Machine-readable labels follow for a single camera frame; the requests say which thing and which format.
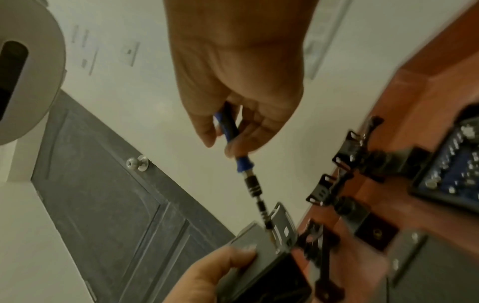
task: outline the screwdriver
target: screwdriver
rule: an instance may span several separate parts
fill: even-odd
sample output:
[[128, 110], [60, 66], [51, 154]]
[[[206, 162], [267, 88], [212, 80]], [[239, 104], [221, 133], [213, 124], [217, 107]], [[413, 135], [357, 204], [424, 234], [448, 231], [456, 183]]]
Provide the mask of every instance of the screwdriver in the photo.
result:
[[[236, 127], [236, 122], [233, 119], [231, 113], [231, 106], [229, 103], [226, 102], [223, 109], [215, 114], [215, 118], [218, 121], [227, 142], [231, 142], [240, 134], [240, 131]], [[258, 178], [253, 172], [254, 164], [247, 156], [237, 157], [236, 163], [238, 166], [237, 171], [243, 174], [244, 182], [246, 183], [246, 187], [249, 190], [249, 194], [256, 200], [256, 205], [259, 209], [259, 213], [261, 214], [264, 226], [269, 231], [271, 241], [275, 244], [276, 240], [273, 233], [274, 225], [271, 221], [268, 210], [266, 209], [266, 204], [261, 198], [262, 190], [261, 186], [259, 185]]]

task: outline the door panel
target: door panel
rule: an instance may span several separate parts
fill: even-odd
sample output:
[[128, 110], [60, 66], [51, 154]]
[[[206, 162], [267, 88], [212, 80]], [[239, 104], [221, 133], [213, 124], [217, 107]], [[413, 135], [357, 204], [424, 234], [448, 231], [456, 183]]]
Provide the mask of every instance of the door panel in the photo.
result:
[[155, 165], [127, 170], [139, 155], [60, 93], [32, 182], [97, 302], [157, 302], [233, 237]]

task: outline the door handle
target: door handle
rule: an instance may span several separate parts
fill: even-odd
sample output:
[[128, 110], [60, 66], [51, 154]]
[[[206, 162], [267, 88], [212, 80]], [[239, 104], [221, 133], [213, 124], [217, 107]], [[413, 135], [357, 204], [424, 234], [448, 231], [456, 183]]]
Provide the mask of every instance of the door handle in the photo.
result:
[[138, 158], [131, 157], [130, 159], [126, 160], [126, 167], [129, 170], [139, 170], [144, 172], [150, 166], [150, 160], [144, 155], [140, 155]]

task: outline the hand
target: hand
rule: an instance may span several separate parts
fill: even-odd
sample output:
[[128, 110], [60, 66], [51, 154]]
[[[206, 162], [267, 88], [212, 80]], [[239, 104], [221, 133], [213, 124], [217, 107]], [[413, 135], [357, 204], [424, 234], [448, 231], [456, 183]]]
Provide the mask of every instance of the hand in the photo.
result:
[[240, 135], [225, 150], [244, 156], [284, 126], [303, 94], [302, 45], [318, 0], [164, 0], [182, 103], [207, 147], [225, 100]]
[[197, 261], [185, 272], [163, 303], [214, 303], [216, 285], [231, 268], [242, 268], [256, 256], [254, 250], [224, 246]]

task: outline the white round object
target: white round object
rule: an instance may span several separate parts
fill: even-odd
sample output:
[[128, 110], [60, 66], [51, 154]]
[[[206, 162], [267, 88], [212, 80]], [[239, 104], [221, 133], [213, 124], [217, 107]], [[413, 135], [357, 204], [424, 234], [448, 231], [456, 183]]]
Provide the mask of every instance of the white round object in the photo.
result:
[[[13, 77], [19, 48], [7, 52], [6, 45], [20, 44], [28, 55]], [[26, 134], [48, 112], [63, 83], [65, 58], [60, 27], [44, 5], [0, 0], [0, 145]]]

